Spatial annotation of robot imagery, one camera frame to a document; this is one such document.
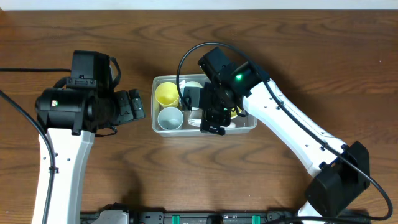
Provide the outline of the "yellow plastic bowl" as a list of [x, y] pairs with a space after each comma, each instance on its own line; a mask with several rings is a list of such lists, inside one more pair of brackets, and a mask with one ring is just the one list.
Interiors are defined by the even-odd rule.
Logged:
[[236, 110], [231, 112], [231, 119], [235, 119], [236, 117], [238, 117]]

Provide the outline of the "pale pink plastic fork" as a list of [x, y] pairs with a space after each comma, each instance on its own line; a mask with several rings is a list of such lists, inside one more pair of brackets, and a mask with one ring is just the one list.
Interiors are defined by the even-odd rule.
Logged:
[[[190, 126], [194, 126], [194, 127], [200, 127], [201, 126], [201, 119], [196, 119], [196, 118], [188, 118], [187, 119], [187, 123]], [[229, 126], [227, 126], [227, 128], [235, 128], [236, 124], [234, 122], [231, 122]]]

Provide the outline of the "white plastic cup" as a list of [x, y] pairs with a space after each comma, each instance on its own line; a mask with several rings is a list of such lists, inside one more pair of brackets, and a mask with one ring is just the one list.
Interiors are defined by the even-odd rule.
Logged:
[[180, 82], [180, 91], [183, 99], [190, 104], [192, 110], [199, 109], [200, 92], [203, 86], [196, 81], [182, 80]]

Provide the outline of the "yellow plastic cup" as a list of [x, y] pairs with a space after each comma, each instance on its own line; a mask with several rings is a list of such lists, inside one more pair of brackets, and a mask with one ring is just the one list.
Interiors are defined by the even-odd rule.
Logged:
[[155, 90], [155, 99], [163, 107], [177, 107], [179, 94], [176, 84], [172, 82], [161, 83]]

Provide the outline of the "clear plastic container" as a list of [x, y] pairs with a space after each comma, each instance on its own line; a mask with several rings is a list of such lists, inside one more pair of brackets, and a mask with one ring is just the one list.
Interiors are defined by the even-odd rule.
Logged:
[[[184, 121], [182, 124], [182, 128], [179, 130], [164, 130], [162, 129], [158, 122], [157, 117], [159, 112], [163, 109], [163, 107], [156, 101], [155, 99], [155, 90], [156, 88], [164, 82], [172, 82], [175, 83], [176, 78], [175, 75], [164, 75], [155, 77], [152, 83], [152, 94], [151, 94], [151, 119], [152, 119], [152, 129], [160, 134], [162, 137], [184, 137], [184, 136], [204, 136], [210, 135], [209, 133], [201, 133], [200, 128], [190, 126], [187, 123], [188, 118], [196, 118], [201, 119], [202, 109], [192, 110], [192, 111], [183, 111]], [[235, 128], [226, 128], [226, 135], [231, 134], [245, 134], [250, 132], [257, 126], [257, 118], [252, 115], [248, 116], [247, 126], [246, 127], [235, 127]]]

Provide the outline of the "grey plastic cup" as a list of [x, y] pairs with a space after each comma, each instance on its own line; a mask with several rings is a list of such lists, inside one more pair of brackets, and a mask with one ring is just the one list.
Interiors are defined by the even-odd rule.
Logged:
[[182, 128], [184, 121], [183, 113], [175, 107], [162, 109], [157, 117], [159, 126], [164, 130], [179, 130]]

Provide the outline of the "grey plastic bowl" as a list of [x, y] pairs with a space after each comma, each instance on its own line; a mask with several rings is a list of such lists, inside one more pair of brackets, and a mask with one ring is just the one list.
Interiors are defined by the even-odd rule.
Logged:
[[242, 116], [238, 116], [235, 119], [231, 119], [231, 122], [234, 122], [236, 124], [236, 127], [246, 127], [247, 126], [247, 121], [248, 121], [248, 117], [242, 117]]

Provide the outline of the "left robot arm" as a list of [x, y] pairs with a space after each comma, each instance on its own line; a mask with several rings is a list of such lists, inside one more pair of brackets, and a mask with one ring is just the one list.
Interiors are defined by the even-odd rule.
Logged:
[[145, 117], [138, 90], [115, 91], [114, 57], [76, 50], [71, 74], [36, 99], [40, 170], [32, 223], [79, 223], [85, 168], [100, 129]]

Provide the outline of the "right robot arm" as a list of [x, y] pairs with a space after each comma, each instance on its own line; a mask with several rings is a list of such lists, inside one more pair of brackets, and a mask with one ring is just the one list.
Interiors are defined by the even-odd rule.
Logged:
[[294, 217], [300, 223], [358, 222], [345, 208], [370, 186], [368, 150], [359, 142], [347, 145], [302, 113], [269, 74], [247, 58], [236, 65], [223, 52], [224, 44], [198, 61], [208, 77], [200, 90], [179, 91], [182, 106], [202, 110], [200, 131], [224, 135], [231, 115], [253, 116], [264, 123], [300, 160], [312, 181], [306, 202]]

